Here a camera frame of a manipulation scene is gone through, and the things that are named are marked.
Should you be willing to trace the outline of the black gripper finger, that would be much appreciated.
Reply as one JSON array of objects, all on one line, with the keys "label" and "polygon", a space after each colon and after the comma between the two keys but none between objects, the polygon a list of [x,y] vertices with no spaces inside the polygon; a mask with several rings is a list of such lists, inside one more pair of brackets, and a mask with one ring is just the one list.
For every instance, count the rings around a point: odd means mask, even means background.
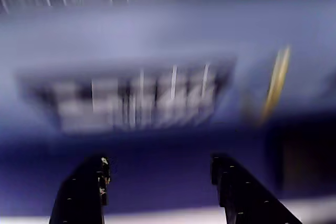
[{"label": "black gripper finger", "polygon": [[245,167],[226,154],[212,155],[211,183],[217,188],[227,223],[301,223]]},{"label": "black gripper finger", "polygon": [[61,183],[50,223],[104,223],[102,207],[108,204],[110,162],[104,155],[85,159]]}]

